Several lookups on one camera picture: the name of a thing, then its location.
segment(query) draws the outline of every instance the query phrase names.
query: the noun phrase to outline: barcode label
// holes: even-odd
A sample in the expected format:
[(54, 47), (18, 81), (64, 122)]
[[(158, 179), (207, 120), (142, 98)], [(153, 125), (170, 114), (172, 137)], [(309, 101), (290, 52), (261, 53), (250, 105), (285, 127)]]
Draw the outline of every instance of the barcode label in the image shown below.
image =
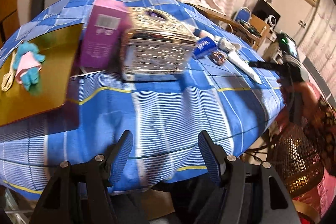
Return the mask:
[(119, 26), (120, 18), (99, 14), (95, 26), (116, 30)]

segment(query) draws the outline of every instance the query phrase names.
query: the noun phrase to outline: blue plaid bedsheet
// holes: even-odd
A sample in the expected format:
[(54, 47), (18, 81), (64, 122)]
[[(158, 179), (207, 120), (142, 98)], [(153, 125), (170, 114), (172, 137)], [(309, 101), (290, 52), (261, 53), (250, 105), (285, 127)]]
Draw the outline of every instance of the blue plaid bedsheet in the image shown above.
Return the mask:
[[(220, 29), (195, 8), (176, 0), (120, 0), (130, 7), (151, 7), (242, 45), (244, 60), (261, 60), (246, 43)], [(87, 23), (94, 0), (60, 0), (21, 26), (0, 49), (0, 67), (22, 39), (30, 40), (66, 26)], [(119, 75), (87, 75), (79, 86), (78, 129), (32, 137), (29, 125), (17, 140), (0, 143), (0, 183), (28, 199), (38, 199), (53, 168), (61, 161), (85, 162), (132, 131), (134, 146), (113, 193), (174, 182), (207, 170), (197, 136), (207, 130), (227, 154), (239, 156), (283, 107), (273, 72), (255, 69), (262, 84), (226, 61), (191, 59), (180, 80), (125, 83)], [(43, 121), (40, 130), (45, 130)]]

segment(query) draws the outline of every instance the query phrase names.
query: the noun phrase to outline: mesh basket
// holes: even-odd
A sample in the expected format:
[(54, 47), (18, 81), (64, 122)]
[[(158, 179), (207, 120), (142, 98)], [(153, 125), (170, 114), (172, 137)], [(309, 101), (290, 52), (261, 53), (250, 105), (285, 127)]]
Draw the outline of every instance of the mesh basket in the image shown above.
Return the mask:
[(320, 156), (300, 126), (290, 126), (279, 136), (269, 161), (292, 198), (317, 186), (323, 177)]

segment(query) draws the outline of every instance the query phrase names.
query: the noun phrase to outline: gold tray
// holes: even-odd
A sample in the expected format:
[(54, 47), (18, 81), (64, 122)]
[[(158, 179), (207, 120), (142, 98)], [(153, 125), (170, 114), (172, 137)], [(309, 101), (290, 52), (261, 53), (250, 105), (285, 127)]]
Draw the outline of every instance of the gold tray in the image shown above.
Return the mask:
[[(29, 42), (35, 43), (45, 61), (40, 81), (29, 92), (15, 80), (12, 87), (0, 90), (0, 127), (61, 107), (66, 102), (70, 71), (79, 44), (82, 24), (55, 30)], [(0, 80), (9, 72), (11, 54), (0, 68)]]

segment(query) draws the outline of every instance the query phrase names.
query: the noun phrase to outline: stuffed toy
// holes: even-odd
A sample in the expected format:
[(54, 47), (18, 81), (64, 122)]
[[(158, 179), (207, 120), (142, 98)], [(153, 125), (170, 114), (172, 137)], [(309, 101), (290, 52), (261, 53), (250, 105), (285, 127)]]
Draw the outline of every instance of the stuffed toy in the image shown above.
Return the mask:
[(39, 48), (34, 43), (23, 42), (17, 49), (13, 63), (13, 69), (16, 70), (15, 80), (23, 84), (27, 91), (31, 85), (39, 82), (41, 62), (45, 60), (45, 56), (38, 52)]

